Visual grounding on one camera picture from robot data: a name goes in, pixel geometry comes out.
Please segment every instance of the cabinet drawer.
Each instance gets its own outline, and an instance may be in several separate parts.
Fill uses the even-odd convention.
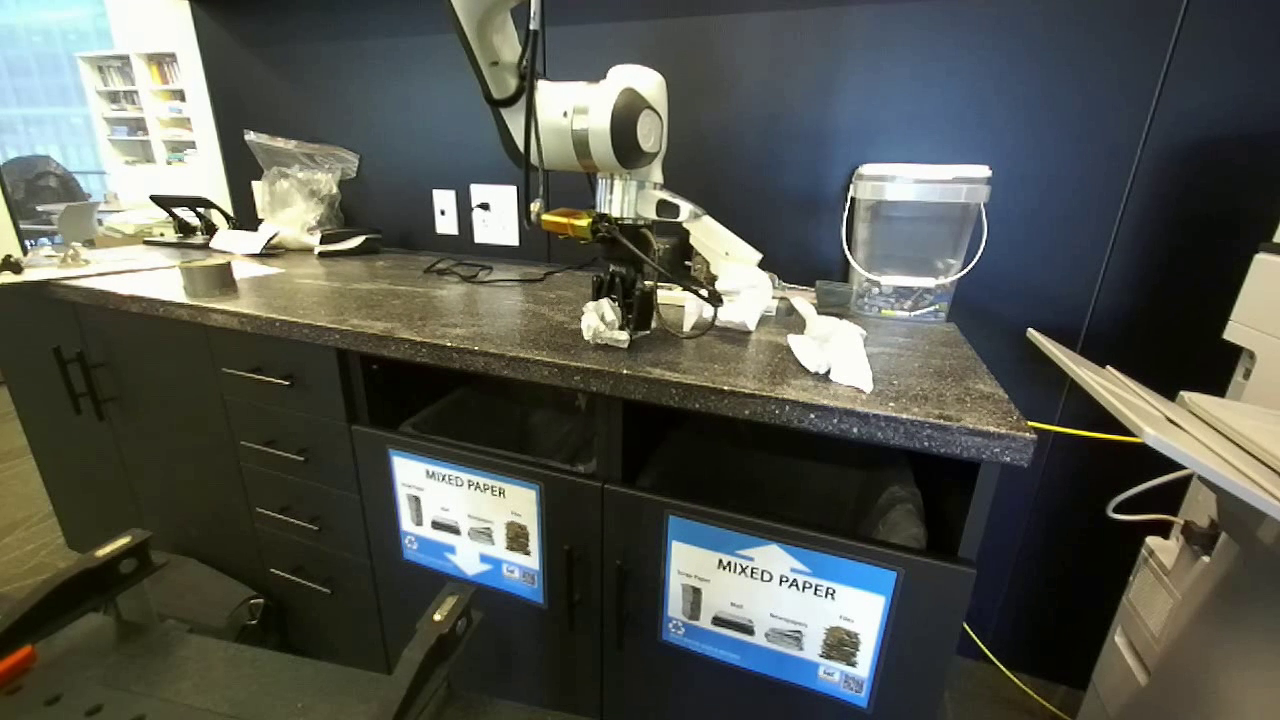
[[[347,555],[363,553],[363,517],[356,492],[321,488],[269,469],[242,469],[248,512],[258,528]]]
[[[258,528],[257,534],[262,589],[282,610],[288,648],[356,666],[382,666],[370,566],[278,530]]]
[[[350,439],[344,422],[311,422],[293,412],[231,402],[231,443],[248,469],[270,469],[297,481],[356,488]]]
[[[222,400],[344,419],[339,363],[329,347],[216,335],[212,356]]]

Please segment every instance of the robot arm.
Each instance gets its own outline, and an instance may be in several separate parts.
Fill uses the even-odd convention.
[[[528,2],[528,38],[514,31],[521,0],[453,0],[482,98],[514,162],[596,175],[596,213],[653,217],[662,179],[667,84],[643,62],[615,62],[605,80],[540,80],[540,0]]]

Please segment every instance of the floor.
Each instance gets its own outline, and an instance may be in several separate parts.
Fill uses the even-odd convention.
[[[23,427],[0,378],[0,602],[36,589],[71,553],[53,519]],[[1027,679],[1057,709],[1075,709],[1079,691]],[[956,659],[948,689],[948,720],[1042,720],[999,672],[979,659]]]

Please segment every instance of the bin handle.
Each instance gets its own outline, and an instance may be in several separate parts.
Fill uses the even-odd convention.
[[[847,213],[851,213],[851,186],[842,191],[842,213],[838,213],[838,250],[847,261],[847,268],[870,285],[897,285],[897,287],[948,287],[948,285],[961,285],[989,250],[989,235],[993,235],[993,218],[989,218],[989,205],[975,205],[975,217],[983,224],[983,231],[975,235],[975,250],[966,254],[965,268],[956,268],[953,276],[936,276],[936,280],[918,280],[918,276],[876,276],[869,270],[856,254],[851,254],[851,243],[847,243]]]

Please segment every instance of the drawer handle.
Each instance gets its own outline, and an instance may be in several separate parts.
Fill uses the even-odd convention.
[[[275,455],[275,461],[288,461],[288,462],[307,462],[303,450],[288,450],[288,447],[258,443],[258,439],[238,439],[238,447],[258,450],[258,455]]]
[[[288,524],[288,528],[299,528],[299,530],[311,530],[311,534],[321,534],[321,524],[315,519],[303,519],[303,517],[288,517],[288,512],[275,512],[275,507],[252,507],[257,517],[262,517],[262,519],[275,519],[275,524]]]
[[[297,571],[288,571],[288,566],[269,566],[269,571],[278,577],[282,583],[307,589],[307,592],[315,592],[315,595],[333,595],[329,583],[315,583],[315,578],[297,577]]]
[[[252,367],[226,367],[222,375],[248,378],[248,382],[270,382],[270,387],[293,387],[293,375],[270,375],[270,370],[252,370]]]

